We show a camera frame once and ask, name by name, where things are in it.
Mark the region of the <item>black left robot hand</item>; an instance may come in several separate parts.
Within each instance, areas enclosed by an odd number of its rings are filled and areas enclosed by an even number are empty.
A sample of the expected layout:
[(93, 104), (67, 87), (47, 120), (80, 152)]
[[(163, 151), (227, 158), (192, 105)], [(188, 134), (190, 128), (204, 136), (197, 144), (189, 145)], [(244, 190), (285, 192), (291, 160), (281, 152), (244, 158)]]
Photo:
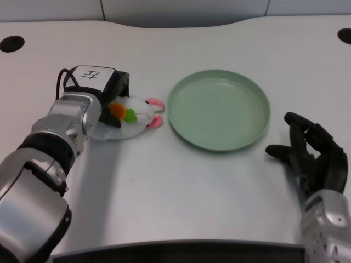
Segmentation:
[(128, 72), (110, 67), (79, 65), (68, 70), (63, 80), (63, 89), (65, 92), (93, 94), (102, 108), (99, 121), (111, 127), (121, 127), (121, 121), (112, 115), (108, 106), (117, 97), (129, 96)]

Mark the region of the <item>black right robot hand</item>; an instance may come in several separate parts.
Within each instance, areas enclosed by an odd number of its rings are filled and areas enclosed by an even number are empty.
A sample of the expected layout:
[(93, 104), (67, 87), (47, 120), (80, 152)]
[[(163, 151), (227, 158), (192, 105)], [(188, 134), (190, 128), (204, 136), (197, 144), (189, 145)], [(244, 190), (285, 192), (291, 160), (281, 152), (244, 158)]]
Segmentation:
[(287, 163), (299, 176), (302, 192), (307, 196), (319, 190), (343, 193), (348, 176), (348, 158), (320, 124), (288, 112), (290, 146), (269, 145), (265, 152)]

